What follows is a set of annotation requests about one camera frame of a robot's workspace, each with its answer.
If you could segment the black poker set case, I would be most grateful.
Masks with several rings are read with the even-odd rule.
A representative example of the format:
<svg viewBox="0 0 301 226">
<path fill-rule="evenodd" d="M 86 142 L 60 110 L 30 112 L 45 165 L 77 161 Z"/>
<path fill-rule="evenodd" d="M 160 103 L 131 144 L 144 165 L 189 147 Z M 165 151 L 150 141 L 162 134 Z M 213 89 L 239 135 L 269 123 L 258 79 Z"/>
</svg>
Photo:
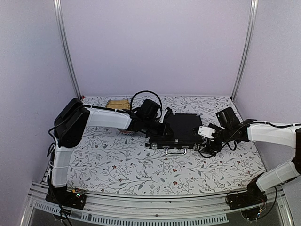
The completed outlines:
<svg viewBox="0 0 301 226">
<path fill-rule="evenodd" d="M 205 147 L 205 139 L 198 134 L 202 126 L 197 114 L 177 113 L 165 119 L 161 135 L 146 133 L 145 147 L 161 150 L 168 156 L 183 156 L 188 150 L 198 151 Z"/>
</svg>

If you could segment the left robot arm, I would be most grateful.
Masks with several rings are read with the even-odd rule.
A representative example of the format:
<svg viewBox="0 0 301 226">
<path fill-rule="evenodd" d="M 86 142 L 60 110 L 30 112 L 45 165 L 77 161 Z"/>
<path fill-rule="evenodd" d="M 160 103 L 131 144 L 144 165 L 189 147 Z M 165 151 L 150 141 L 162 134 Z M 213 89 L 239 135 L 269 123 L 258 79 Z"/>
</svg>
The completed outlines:
<svg viewBox="0 0 301 226">
<path fill-rule="evenodd" d="M 150 99 L 145 99 L 140 107 L 122 110 L 84 105 L 79 99 L 72 99 L 55 119 L 54 127 L 49 130 L 54 137 L 50 150 L 50 182 L 54 186 L 52 197 L 59 204 L 66 204 L 70 200 L 69 192 L 63 187 L 67 185 L 71 155 L 81 142 L 86 128 L 116 128 L 166 137 L 172 134 L 166 122 L 171 113 L 171 108 L 163 109 L 162 104 Z"/>
</svg>

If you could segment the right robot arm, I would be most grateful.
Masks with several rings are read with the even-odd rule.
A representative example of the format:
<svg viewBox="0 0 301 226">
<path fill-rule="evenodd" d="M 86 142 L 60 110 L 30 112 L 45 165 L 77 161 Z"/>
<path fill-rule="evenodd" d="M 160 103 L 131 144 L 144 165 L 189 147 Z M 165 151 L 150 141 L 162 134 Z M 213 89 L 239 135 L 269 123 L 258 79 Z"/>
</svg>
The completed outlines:
<svg viewBox="0 0 301 226">
<path fill-rule="evenodd" d="M 252 142 L 257 147 L 284 147 L 291 150 L 292 158 L 279 163 L 256 178 L 248 185 L 248 191 L 243 195 L 247 205 L 254 205 L 261 193 L 277 185 L 286 184 L 301 175 L 301 124 L 276 123 L 246 119 L 240 121 L 231 107 L 216 113 L 219 125 L 200 126 L 197 130 L 205 141 L 205 150 L 210 156 L 215 156 L 229 142 Z"/>
</svg>

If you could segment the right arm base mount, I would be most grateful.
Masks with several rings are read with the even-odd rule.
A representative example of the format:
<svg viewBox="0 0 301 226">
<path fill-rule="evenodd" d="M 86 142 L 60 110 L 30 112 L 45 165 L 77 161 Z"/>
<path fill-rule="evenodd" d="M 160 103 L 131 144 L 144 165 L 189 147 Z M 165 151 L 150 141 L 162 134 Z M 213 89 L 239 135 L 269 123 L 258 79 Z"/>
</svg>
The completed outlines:
<svg viewBox="0 0 301 226">
<path fill-rule="evenodd" d="M 245 192 L 231 191 L 226 195 L 225 202 L 230 210 L 236 210 L 264 203 L 268 200 L 265 192 L 255 188 L 248 188 Z"/>
</svg>

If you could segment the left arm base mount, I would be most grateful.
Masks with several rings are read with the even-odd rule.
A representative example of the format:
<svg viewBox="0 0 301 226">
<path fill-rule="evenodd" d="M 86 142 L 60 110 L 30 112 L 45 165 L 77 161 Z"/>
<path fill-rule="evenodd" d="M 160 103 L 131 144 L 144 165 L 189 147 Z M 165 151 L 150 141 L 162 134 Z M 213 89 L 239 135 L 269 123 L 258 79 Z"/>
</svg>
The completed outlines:
<svg viewBox="0 0 301 226">
<path fill-rule="evenodd" d="M 83 210 L 86 204 L 87 196 L 82 194 L 78 196 L 74 192 L 67 191 L 66 187 L 49 188 L 45 200 L 54 204 L 60 204 L 63 207 Z"/>
</svg>

